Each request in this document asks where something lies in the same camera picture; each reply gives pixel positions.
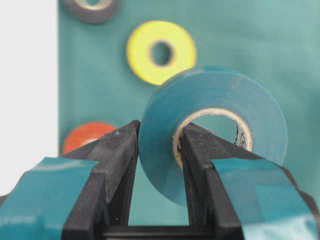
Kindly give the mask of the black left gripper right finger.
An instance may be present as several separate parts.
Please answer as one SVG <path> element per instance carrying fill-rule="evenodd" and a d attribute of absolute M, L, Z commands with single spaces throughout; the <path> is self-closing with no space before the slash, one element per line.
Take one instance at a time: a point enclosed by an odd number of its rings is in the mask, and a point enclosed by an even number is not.
<path fill-rule="evenodd" d="M 189 223 L 217 240 L 317 240 L 320 212 L 284 167 L 196 124 L 181 136 Z"/>

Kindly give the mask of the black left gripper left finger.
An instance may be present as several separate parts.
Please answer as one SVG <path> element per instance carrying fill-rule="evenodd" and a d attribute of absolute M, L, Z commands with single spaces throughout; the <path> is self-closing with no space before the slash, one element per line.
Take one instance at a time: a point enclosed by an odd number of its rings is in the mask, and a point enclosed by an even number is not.
<path fill-rule="evenodd" d="M 134 120 L 61 157 L 46 157 L 0 201 L 3 240 L 93 240 L 127 226 L 138 160 Z"/>

